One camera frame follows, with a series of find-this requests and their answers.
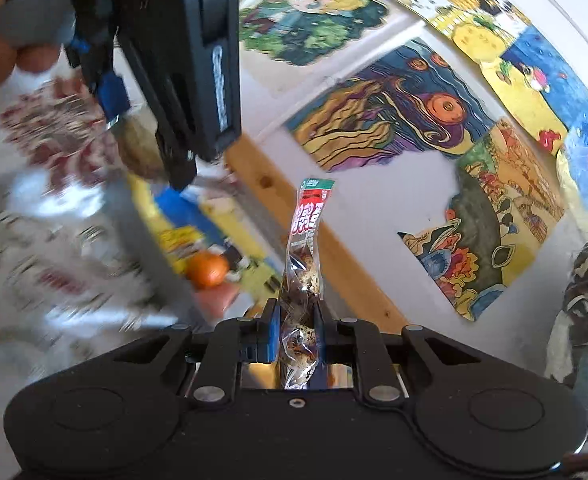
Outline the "quail egg red packet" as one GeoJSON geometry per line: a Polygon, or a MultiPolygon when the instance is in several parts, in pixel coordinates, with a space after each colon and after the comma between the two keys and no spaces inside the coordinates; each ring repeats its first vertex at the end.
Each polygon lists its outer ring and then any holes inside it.
{"type": "Polygon", "coordinates": [[[333,188],[330,179],[308,178],[297,190],[279,292],[279,374],[285,389],[306,388],[319,362],[315,303],[323,298],[324,282],[318,237],[333,188]]]}

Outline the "orange tangerine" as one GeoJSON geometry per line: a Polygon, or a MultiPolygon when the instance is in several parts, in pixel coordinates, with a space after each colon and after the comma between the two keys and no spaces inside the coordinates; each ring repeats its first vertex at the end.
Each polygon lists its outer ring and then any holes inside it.
{"type": "Polygon", "coordinates": [[[230,270],[228,260],[213,252],[198,252],[187,263],[185,276],[196,289],[222,284],[230,270]]]}

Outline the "pink sausage pack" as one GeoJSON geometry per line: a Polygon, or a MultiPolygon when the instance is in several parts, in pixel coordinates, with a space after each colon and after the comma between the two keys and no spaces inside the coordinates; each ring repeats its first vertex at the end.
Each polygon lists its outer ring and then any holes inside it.
{"type": "Polygon", "coordinates": [[[239,286],[223,282],[211,288],[196,290],[195,297],[205,318],[218,321],[231,308],[240,291],[239,286]]]}

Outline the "yellow green snack bar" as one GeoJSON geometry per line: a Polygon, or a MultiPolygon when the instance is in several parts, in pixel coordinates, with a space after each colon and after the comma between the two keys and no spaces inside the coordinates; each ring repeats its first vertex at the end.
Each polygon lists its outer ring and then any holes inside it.
{"type": "Polygon", "coordinates": [[[176,268],[183,268],[195,252],[204,248],[205,235],[195,226],[182,226],[161,231],[157,242],[168,261],[176,268]]]}

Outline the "grey metal tray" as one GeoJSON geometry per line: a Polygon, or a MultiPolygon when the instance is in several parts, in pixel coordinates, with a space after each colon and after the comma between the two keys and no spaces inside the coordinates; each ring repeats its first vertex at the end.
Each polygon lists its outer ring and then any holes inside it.
{"type": "Polygon", "coordinates": [[[106,184],[105,211],[180,323],[208,330],[261,312],[279,294],[281,258],[221,181],[177,192],[120,174],[106,184]]]}

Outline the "blond child green poster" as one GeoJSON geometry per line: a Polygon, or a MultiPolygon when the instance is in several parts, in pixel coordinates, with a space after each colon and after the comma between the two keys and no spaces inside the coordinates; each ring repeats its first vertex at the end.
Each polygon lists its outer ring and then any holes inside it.
{"type": "Polygon", "coordinates": [[[239,40],[247,51],[306,66],[383,25],[379,0],[261,0],[239,11],[239,40]]]}

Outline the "floral white red bedspread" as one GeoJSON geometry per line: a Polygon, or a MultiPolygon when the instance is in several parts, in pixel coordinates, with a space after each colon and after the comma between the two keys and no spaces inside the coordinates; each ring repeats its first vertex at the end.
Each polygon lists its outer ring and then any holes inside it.
{"type": "MultiPolygon", "coordinates": [[[[146,105],[117,58],[132,107],[146,105]]],[[[38,380],[180,323],[154,298],[105,211],[131,174],[80,75],[60,61],[0,89],[0,479],[18,466],[10,399],[38,380]]]]}

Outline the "yellow landscape painting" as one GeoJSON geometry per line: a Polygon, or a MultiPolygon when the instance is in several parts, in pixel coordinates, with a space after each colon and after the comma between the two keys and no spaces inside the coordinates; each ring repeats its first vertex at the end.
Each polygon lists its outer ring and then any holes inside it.
{"type": "Polygon", "coordinates": [[[399,237],[474,322],[535,261],[564,207],[556,180],[505,119],[456,161],[456,177],[445,223],[399,237]]]}

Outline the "swirly night sky painting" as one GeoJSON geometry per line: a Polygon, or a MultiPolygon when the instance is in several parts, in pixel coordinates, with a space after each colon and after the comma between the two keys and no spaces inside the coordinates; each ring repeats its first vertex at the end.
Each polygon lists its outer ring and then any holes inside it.
{"type": "Polygon", "coordinates": [[[495,125],[483,101],[419,38],[365,66],[285,122],[326,172],[386,165],[405,152],[455,159],[495,125]]]}

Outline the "yellow pineapple painting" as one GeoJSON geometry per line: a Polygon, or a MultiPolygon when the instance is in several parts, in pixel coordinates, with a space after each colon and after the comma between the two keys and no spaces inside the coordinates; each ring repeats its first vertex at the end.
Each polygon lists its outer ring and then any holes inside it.
{"type": "Polygon", "coordinates": [[[508,0],[398,0],[438,30],[480,68],[503,107],[547,152],[556,154],[567,135],[552,108],[554,70],[528,51],[535,27],[508,0]]]}

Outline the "blue sea painting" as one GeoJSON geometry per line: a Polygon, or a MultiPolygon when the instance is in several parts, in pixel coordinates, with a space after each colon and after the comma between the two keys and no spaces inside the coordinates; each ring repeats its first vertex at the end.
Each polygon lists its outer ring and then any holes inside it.
{"type": "Polygon", "coordinates": [[[544,100],[564,125],[564,153],[571,178],[588,208],[588,89],[535,26],[521,32],[501,55],[503,65],[524,77],[525,87],[544,100]]]}

